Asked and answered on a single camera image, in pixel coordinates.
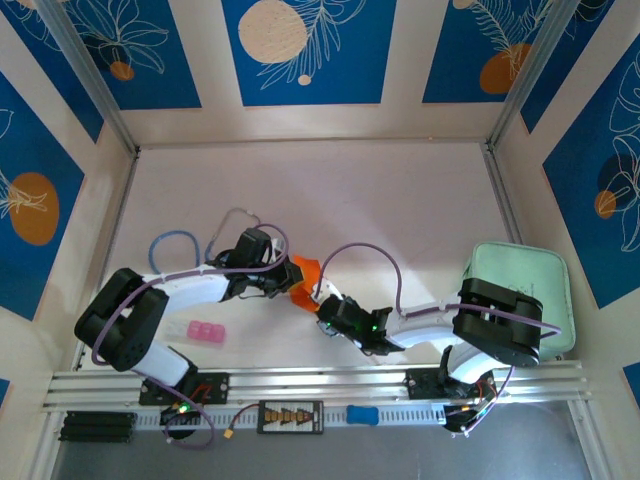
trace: pink cube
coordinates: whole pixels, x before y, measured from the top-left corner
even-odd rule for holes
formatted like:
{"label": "pink cube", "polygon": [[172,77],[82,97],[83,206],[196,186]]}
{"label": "pink cube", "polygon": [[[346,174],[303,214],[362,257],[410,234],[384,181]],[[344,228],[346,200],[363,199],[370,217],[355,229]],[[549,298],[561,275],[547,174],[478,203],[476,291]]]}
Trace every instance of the pink cube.
{"label": "pink cube", "polygon": [[197,320],[189,322],[189,327],[187,328],[187,337],[211,343],[223,343],[225,333],[224,325],[198,322]]}

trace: white floor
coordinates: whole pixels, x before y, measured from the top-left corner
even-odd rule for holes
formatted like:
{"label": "white floor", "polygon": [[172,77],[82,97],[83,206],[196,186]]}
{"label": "white floor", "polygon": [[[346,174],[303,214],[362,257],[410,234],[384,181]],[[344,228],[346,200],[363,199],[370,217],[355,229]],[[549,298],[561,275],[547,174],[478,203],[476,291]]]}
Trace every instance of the white floor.
{"label": "white floor", "polygon": [[[157,149],[141,154],[109,275],[125,266],[149,273],[149,245],[168,230],[192,232],[204,250],[224,213],[235,206],[279,225],[289,235],[292,253],[305,257],[322,261],[353,241],[387,249],[403,272],[403,306],[455,291],[474,245],[506,240],[477,144],[322,141]],[[234,216],[214,253],[232,247],[250,224]],[[155,255],[166,272],[193,267],[194,257],[183,237],[164,240]],[[395,274],[377,252],[344,252],[327,276],[368,310],[393,304]],[[171,323],[191,319],[224,324],[224,345],[168,334]],[[156,338],[203,368],[433,363],[442,348],[422,345],[389,357],[365,357],[346,340],[323,335],[315,316],[286,296],[202,305],[164,319]],[[83,367],[96,368],[90,361]]]}

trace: cable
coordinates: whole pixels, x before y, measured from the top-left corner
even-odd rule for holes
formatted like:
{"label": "cable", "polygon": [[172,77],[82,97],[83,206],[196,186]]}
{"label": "cable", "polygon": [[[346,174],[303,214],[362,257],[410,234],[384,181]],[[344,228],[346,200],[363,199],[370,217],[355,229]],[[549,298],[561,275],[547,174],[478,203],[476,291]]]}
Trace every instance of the cable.
{"label": "cable", "polygon": [[482,393],[483,393],[483,392],[482,392],[482,382],[480,382],[480,380],[478,380],[478,381],[476,382],[476,387],[478,387],[478,390],[479,390],[479,392],[478,392],[478,398],[479,398],[480,400],[482,400],[484,397],[482,396]]}
{"label": "cable", "polygon": [[[142,375],[140,372],[137,372],[136,370],[133,370],[135,373],[137,373],[138,375],[144,376]],[[186,395],[184,395],[183,393],[177,391],[175,388],[170,387],[169,385],[161,382],[160,380],[157,380],[153,377],[146,377],[150,382],[155,383],[157,386],[159,386],[160,388],[162,388],[163,390],[167,391],[168,393],[170,393],[171,395],[174,395],[175,397],[178,397],[180,400],[182,400],[183,402],[186,402],[189,404],[189,406],[191,408],[193,408],[194,410],[196,410],[200,416],[202,418],[205,419],[205,421],[209,424],[209,426],[211,427],[211,435],[209,436],[209,439],[205,442],[205,443],[201,443],[201,444],[191,444],[191,443],[175,443],[174,439],[171,438],[171,436],[169,435],[169,425],[171,424],[171,422],[167,422],[167,424],[164,426],[163,432],[164,432],[164,436],[167,439],[167,443],[170,443],[172,445],[176,445],[177,447],[180,448],[184,448],[186,450],[204,450],[206,449],[209,445],[211,445],[213,443],[213,439],[215,436],[215,424],[213,423],[213,419],[207,415],[207,412],[204,411],[204,407],[201,406],[200,404],[194,402],[192,399],[190,399],[189,397],[187,397]]]}
{"label": "cable", "polygon": [[[398,285],[397,285],[397,289],[396,289],[396,310],[398,313],[402,314],[402,308],[400,307],[400,297],[402,295],[402,273],[400,272],[400,267],[398,266],[398,262],[396,262],[396,260],[384,249],[378,247],[377,245],[373,245],[371,243],[364,243],[364,242],[353,242],[353,243],[348,243],[346,245],[343,245],[342,247],[338,248],[337,250],[334,250],[333,253],[331,253],[331,255],[329,255],[327,257],[327,259],[324,261],[324,264],[322,265],[322,268],[320,269],[320,280],[318,281],[318,290],[316,291],[314,298],[317,299],[320,296],[320,289],[322,287],[322,279],[324,277],[324,272],[327,268],[327,266],[329,265],[329,262],[331,260],[333,260],[333,258],[340,252],[342,252],[343,250],[346,250],[348,248],[351,247],[367,247],[367,248],[371,248],[373,250],[376,250],[380,253],[382,253],[385,257],[387,257],[389,259],[389,261],[391,262],[391,264],[393,265],[393,268],[396,271],[396,276],[398,279]],[[551,330],[550,332],[544,333],[542,335],[540,335],[540,339],[543,338],[547,338],[550,337],[552,335],[558,335],[560,333],[562,333],[562,329],[559,327],[556,327],[555,325],[551,325],[549,323],[544,323],[544,322],[540,322],[537,320],[533,320],[531,318],[528,317],[524,317],[522,315],[516,315],[514,313],[508,313],[508,312],[503,312],[502,310],[497,310],[494,308],[489,308],[489,307],[483,307],[480,305],[473,305],[473,304],[468,304],[468,303],[459,303],[459,304],[449,304],[446,305],[445,307],[445,311],[451,311],[451,310],[459,310],[459,309],[466,309],[466,310],[475,310],[478,312],[482,312],[482,313],[489,313],[491,315],[496,315],[498,317],[501,318],[506,318],[507,320],[512,320],[514,322],[519,322],[519,323],[524,323],[525,325],[530,325],[532,327],[538,327],[540,329],[542,328],[548,328],[549,330]],[[407,319],[412,318],[412,317],[417,317],[420,315],[425,315],[428,313],[433,313],[440,310],[439,306],[433,306],[433,307],[429,307],[429,308],[425,308],[422,310],[418,310],[416,312],[411,312],[411,313],[407,313],[405,315],[405,317]]]}
{"label": "cable", "polygon": [[238,413],[236,413],[233,416],[233,418],[231,419],[231,423],[229,423],[229,426],[227,427],[227,429],[224,432],[224,437],[226,439],[229,439],[229,438],[231,438],[233,436],[233,427],[235,426],[236,422],[240,418],[240,415],[242,415],[244,412],[246,412],[250,408],[256,408],[256,407],[259,407],[259,406],[260,406],[260,404],[258,404],[258,403],[252,403],[251,405],[247,405],[246,407],[241,408],[240,411]]}
{"label": "cable", "polygon": [[397,289],[396,289],[396,310],[398,311],[398,313],[400,313],[401,312],[400,296],[402,294],[402,273],[400,273],[400,267],[398,266],[398,262],[396,262],[395,259],[386,250],[383,250],[382,248],[378,247],[377,245],[373,245],[371,243],[365,243],[365,242],[348,243],[348,244],[343,245],[342,247],[338,248],[337,250],[334,250],[334,252],[327,257],[327,259],[322,264],[322,268],[320,269],[320,280],[318,281],[318,291],[315,294],[315,299],[317,299],[320,296],[320,287],[322,287],[322,277],[324,276],[324,271],[327,269],[327,265],[329,265],[329,262],[331,260],[333,260],[333,257],[335,257],[338,253],[342,252],[343,250],[346,250],[347,248],[351,248],[351,247],[372,248],[373,250],[376,250],[376,251],[380,252],[385,257],[387,257],[387,259],[389,259],[389,261],[393,265],[393,268],[396,271],[396,277],[398,278],[398,285],[397,285]]}
{"label": "cable", "polygon": [[191,394],[191,396],[189,398],[195,402],[196,401],[196,394],[200,393],[200,398],[202,400],[200,403],[204,404],[204,401],[206,401],[207,397],[211,393],[211,389],[212,388],[213,387],[211,385],[201,384],[198,388],[196,388],[193,391],[193,393]]}
{"label": "cable", "polygon": [[207,248],[205,248],[205,250],[204,250],[204,259],[205,259],[205,261],[213,260],[211,258],[211,249],[213,248],[213,244],[216,242],[216,240],[218,239],[218,237],[222,233],[222,229],[224,228],[224,226],[229,221],[229,217],[231,216],[231,214],[234,213],[234,212],[244,213],[245,215],[247,215],[249,217],[252,217],[256,221],[256,225],[259,225],[260,223],[262,223],[262,220],[260,220],[260,217],[257,216],[255,213],[253,213],[251,210],[247,210],[247,209],[241,208],[241,207],[230,208],[229,210],[227,210],[227,213],[224,214],[224,217],[222,217],[222,221],[218,225],[218,229],[215,231],[215,233],[211,237],[211,240],[209,240],[209,243],[207,244]]}
{"label": "cable", "polygon": [[516,315],[515,313],[503,312],[502,310],[497,310],[495,308],[483,307],[481,305],[473,305],[471,303],[451,303],[447,305],[447,310],[475,310],[476,312],[488,313],[490,315],[496,315],[501,318],[506,318],[507,320],[512,320],[514,322],[524,323],[525,325],[529,325],[531,327],[537,328],[548,328],[551,330],[553,335],[558,335],[562,333],[562,329],[560,327],[556,327],[555,325],[551,325],[550,323],[540,322],[538,320],[533,320],[532,318],[523,317],[522,315]]}
{"label": "cable", "polygon": [[172,237],[174,235],[184,235],[185,237],[188,237],[193,242],[193,246],[195,247],[195,253],[196,253],[196,265],[195,265],[196,268],[201,263],[212,260],[212,258],[211,258],[211,250],[213,249],[214,243],[218,239],[220,234],[222,233],[222,230],[224,229],[224,226],[229,221],[229,217],[231,216],[231,214],[233,214],[235,212],[244,213],[245,215],[247,215],[249,217],[252,217],[253,219],[256,220],[256,224],[259,224],[261,222],[260,217],[258,217],[251,210],[246,210],[246,209],[241,208],[241,207],[233,207],[233,208],[229,209],[227,211],[227,213],[224,214],[224,217],[222,217],[222,221],[218,224],[218,228],[216,229],[215,233],[211,237],[211,240],[207,244],[207,248],[204,251],[204,260],[201,260],[201,258],[200,258],[200,244],[198,243],[198,239],[196,239],[196,237],[195,237],[195,235],[193,235],[193,233],[188,232],[186,230],[171,230],[169,232],[162,233],[162,234],[158,235],[153,240],[153,242],[151,242],[151,245],[149,246],[149,252],[147,254],[147,257],[148,257],[148,260],[149,260],[149,266],[151,267],[151,270],[153,271],[153,273],[155,273],[156,275],[160,274],[160,269],[157,267],[155,259],[154,259],[154,256],[153,256],[154,251],[155,251],[156,247],[158,246],[158,243],[160,243],[165,238]]}
{"label": "cable", "polygon": [[156,275],[160,274],[160,270],[156,266],[156,262],[153,259],[153,252],[155,251],[160,241],[164,240],[165,238],[172,237],[174,235],[184,235],[185,237],[191,239],[191,241],[193,242],[193,246],[195,247],[195,250],[196,250],[195,266],[197,268],[200,265],[200,245],[198,245],[198,239],[193,235],[193,233],[187,232],[186,230],[171,230],[170,232],[165,232],[158,235],[153,240],[153,242],[151,242],[151,245],[149,246],[149,253],[148,253],[149,266],[151,267],[151,270],[153,271],[153,273],[155,273]]}
{"label": "cable", "polygon": [[493,407],[495,407],[496,403],[498,403],[498,400],[500,399],[500,397],[502,396],[502,392],[504,392],[504,389],[507,387],[507,385],[509,384],[509,380],[511,380],[511,376],[513,375],[513,372],[515,371],[516,367],[512,366],[509,369],[509,373],[507,373],[507,378],[504,379],[504,382],[502,383],[502,386],[500,387],[500,390],[498,390],[498,394],[496,395],[496,398],[493,400],[493,402],[491,402],[489,404],[489,406],[485,409],[484,413],[482,414],[481,417],[479,417],[475,422],[473,422],[469,428],[467,428],[467,430],[465,431],[466,434],[471,433],[482,421],[483,418],[485,418],[487,415],[489,415],[489,412],[491,412],[491,410],[493,410]]}
{"label": "cable", "polygon": [[495,308],[483,307],[481,305],[473,305],[471,303],[450,303],[444,307],[444,310],[441,310],[439,306],[424,308],[422,310],[407,313],[405,317],[413,318],[413,317],[419,317],[420,315],[426,315],[428,313],[434,313],[437,311],[450,312],[451,310],[474,310],[476,312],[488,313],[490,315],[495,315],[497,317],[506,318],[507,320],[511,320],[514,322],[524,323],[525,325],[529,325],[532,327],[537,327],[540,329],[548,328],[549,330],[551,330],[550,332],[540,335],[541,340],[543,338],[551,337],[553,335],[558,335],[562,333],[562,329],[560,327],[556,327],[555,325],[551,325],[550,323],[540,322],[538,320],[533,320],[532,318],[529,318],[529,317],[516,315],[515,313],[503,312],[502,310],[498,310]]}
{"label": "cable", "polygon": [[[104,362],[98,358],[98,354],[100,351],[100,347],[102,346],[102,342],[107,336],[107,332],[109,332],[111,327],[113,327],[113,324],[116,323],[116,321],[118,320],[118,318],[120,317],[124,309],[127,308],[138,297],[138,295],[140,295],[140,293],[142,293],[146,289],[153,287],[155,285],[158,285],[160,283],[179,280],[182,278],[201,276],[201,275],[229,275],[233,273],[244,273],[244,274],[264,273],[282,264],[287,258],[287,255],[289,254],[289,238],[287,237],[287,234],[284,233],[284,231],[280,227],[270,223],[260,223],[256,225],[255,228],[265,228],[265,227],[273,228],[274,230],[276,230],[278,233],[280,233],[280,235],[282,236],[282,239],[284,240],[284,249],[282,251],[282,254],[278,257],[278,259],[274,263],[267,265],[265,267],[257,267],[257,268],[220,268],[220,269],[211,268],[207,270],[199,270],[199,269],[191,270],[188,272],[174,273],[171,275],[167,275],[166,277],[158,277],[140,285],[133,292],[131,292],[129,296],[127,296],[127,298],[124,299],[124,301],[118,306],[118,308],[115,309],[115,311],[109,317],[109,320],[107,320],[107,323],[105,323],[104,327],[98,334],[98,338],[96,338],[96,341],[94,342],[93,348],[91,351],[91,360],[93,361],[93,363],[95,363],[96,365],[108,365],[108,362]],[[148,377],[148,378],[150,381],[158,385],[160,388],[180,398],[182,401],[187,402],[192,408],[197,410],[200,413],[200,415],[202,415],[204,419],[207,421],[207,423],[209,423],[209,425],[211,426],[211,438],[205,444],[188,445],[188,444],[176,443],[176,445],[182,448],[196,449],[196,450],[208,447],[211,444],[211,442],[213,442],[214,424],[213,424],[213,420],[206,414],[204,409],[198,406],[193,400],[188,398],[186,395],[183,395],[182,393],[178,392],[177,390],[170,387],[169,385],[165,385],[164,383],[162,383],[157,379],[154,379],[151,377]],[[168,425],[167,425],[167,428],[165,428],[165,433],[168,435]]]}
{"label": "cable", "polygon": [[491,383],[489,383],[488,381],[484,381],[484,383],[487,384],[487,386],[491,389],[491,391],[493,392],[493,395],[498,395],[498,392],[496,392],[496,387],[494,387],[493,385],[491,385]]}

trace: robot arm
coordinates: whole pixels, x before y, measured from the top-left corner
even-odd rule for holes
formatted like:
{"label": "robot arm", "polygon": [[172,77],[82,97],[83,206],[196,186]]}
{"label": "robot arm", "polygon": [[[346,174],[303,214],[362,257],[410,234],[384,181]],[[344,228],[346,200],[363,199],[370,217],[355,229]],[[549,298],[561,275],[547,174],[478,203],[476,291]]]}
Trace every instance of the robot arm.
{"label": "robot arm", "polygon": [[[247,287],[257,287],[269,298],[288,291],[302,281],[302,273],[288,257],[279,258],[284,254],[280,248],[279,241],[251,228],[242,234],[233,250],[222,252],[201,266],[200,274],[178,272],[170,275],[175,279],[165,283],[164,275],[141,276],[131,269],[120,269],[80,317],[75,335],[97,350],[115,370],[134,370],[170,387],[177,386],[185,376],[195,374],[197,368],[173,349],[153,340],[162,317],[193,305],[230,300]],[[222,274],[238,270],[251,273]],[[125,299],[144,285],[156,282],[157,285],[143,289],[127,305],[98,342],[107,322]]]}
{"label": "robot arm", "polygon": [[[197,373],[195,365],[153,340],[163,315],[200,303],[227,301],[247,287],[256,287],[269,298],[292,291],[309,280],[295,260],[289,260],[279,241],[250,228],[234,249],[220,253],[199,271],[168,275],[171,282],[165,283],[163,275],[118,270],[84,312],[75,334],[117,371],[134,370],[190,395],[195,388],[189,381]],[[307,309],[315,312],[321,329],[348,338],[367,355],[400,352],[436,339],[462,339],[444,352],[438,375],[443,397],[439,398],[469,394],[473,384],[493,368],[539,362],[544,324],[537,323],[542,306],[518,292],[468,279],[457,295],[444,302],[401,312],[391,307],[367,312],[331,282],[316,277],[311,283],[314,295],[309,295],[311,308]],[[125,299],[138,290],[128,308],[106,328]],[[509,314],[526,317],[533,325],[504,318]]]}

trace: blue wallpaper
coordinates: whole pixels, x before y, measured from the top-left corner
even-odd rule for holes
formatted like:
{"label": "blue wallpaper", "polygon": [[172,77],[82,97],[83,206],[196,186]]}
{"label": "blue wallpaper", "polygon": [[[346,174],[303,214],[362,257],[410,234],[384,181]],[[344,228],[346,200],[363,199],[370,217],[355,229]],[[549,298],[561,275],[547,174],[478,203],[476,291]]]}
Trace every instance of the blue wallpaper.
{"label": "blue wallpaper", "polygon": [[521,114],[529,132],[553,100],[614,0],[583,0],[540,74]]}
{"label": "blue wallpaper", "polygon": [[33,320],[84,174],[0,74],[0,306]]}
{"label": "blue wallpaper", "polygon": [[244,106],[380,103],[396,0],[222,0]]}
{"label": "blue wallpaper", "polygon": [[640,287],[640,37],[544,170],[598,306]]}
{"label": "blue wallpaper", "polygon": [[631,392],[636,399],[638,408],[640,408],[640,363],[634,363],[623,368],[624,375],[627,377]]}
{"label": "blue wallpaper", "polygon": [[501,102],[552,0],[450,0],[424,103]]}
{"label": "blue wallpaper", "polygon": [[[201,106],[167,0],[62,5],[121,109]],[[0,9],[95,141],[102,119],[37,12],[16,0],[0,0]]]}
{"label": "blue wallpaper", "polygon": [[9,393],[9,380],[5,380],[4,378],[0,378],[0,409],[2,408],[2,404],[4,403],[4,399]]}

